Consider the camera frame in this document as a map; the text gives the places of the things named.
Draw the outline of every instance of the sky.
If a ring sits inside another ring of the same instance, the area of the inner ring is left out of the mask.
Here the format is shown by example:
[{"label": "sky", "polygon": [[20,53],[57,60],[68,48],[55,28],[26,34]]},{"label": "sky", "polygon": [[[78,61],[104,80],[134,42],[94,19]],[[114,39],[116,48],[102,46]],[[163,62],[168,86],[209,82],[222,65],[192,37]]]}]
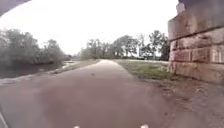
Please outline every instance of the sky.
[{"label": "sky", "polygon": [[38,43],[55,39],[76,54],[89,39],[112,43],[123,35],[167,34],[178,0],[32,0],[5,13],[0,29],[30,32]]}]

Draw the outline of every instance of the grass verge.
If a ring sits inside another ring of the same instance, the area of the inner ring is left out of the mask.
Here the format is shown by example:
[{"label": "grass verge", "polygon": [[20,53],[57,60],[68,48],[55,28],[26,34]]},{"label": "grass verge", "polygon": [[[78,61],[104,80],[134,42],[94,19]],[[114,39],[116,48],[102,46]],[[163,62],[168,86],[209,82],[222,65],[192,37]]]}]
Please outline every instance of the grass verge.
[{"label": "grass verge", "polygon": [[85,67],[85,66],[88,66],[88,65],[95,64],[97,62],[99,62],[99,60],[85,60],[85,61],[78,61],[78,62],[74,62],[74,63],[69,63],[69,64],[66,64],[65,66],[63,66],[60,69],[56,69],[54,71],[51,71],[50,74],[59,74],[59,73],[66,72],[66,71],[69,71],[69,70],[75,70],[75,69],[78,69],[78,68],[81,68],[81,67]]},{"label": "grass verge", "polygon": [[142,79],[171,80],[174,76],[168,72],[168,64],[149,61],[115,60],[131,74]]}]

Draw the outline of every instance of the treeline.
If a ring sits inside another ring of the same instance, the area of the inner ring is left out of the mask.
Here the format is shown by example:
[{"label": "treeline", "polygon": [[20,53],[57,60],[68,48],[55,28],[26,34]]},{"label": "treeline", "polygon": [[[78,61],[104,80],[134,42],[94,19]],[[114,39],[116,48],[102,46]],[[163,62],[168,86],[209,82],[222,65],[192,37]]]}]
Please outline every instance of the treeline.
[{"label": "treeline", "polygon": [[53,39],[43,47],[28,32],[5,30],[0,32],[0,66],[22,67],[29,65],[61,63],[65,54]]},{"label": "treeline", "polygon": [[112,44],[91,39],[80,52],[82,59],[151,59],[168,60],[170,44],[164,33],[155,30],[149,34],[149,43],[145,37],[129,35],[116,39]]}]

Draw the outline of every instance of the paved path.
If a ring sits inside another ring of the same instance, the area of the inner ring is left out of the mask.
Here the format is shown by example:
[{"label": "paved path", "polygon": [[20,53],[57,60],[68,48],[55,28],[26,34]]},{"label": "paved path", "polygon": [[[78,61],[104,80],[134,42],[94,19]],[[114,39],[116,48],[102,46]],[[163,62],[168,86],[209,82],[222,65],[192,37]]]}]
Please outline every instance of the paved path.
[{"label": "paved path", "polygon": [[207,128],[107,60],[1,87],[0,104],[9,128]]}]

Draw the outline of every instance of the stone pillar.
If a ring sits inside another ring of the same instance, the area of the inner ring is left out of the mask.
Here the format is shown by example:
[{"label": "stone pillar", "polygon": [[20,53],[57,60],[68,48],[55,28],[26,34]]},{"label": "stone pillar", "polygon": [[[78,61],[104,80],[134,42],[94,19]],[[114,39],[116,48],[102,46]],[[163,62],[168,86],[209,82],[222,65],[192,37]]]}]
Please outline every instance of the stone pillar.
[{"label": "stone pillar", "polygon": [[170,71],[224,84],[224,0],[201,0],[179,10],[168,23]]}]

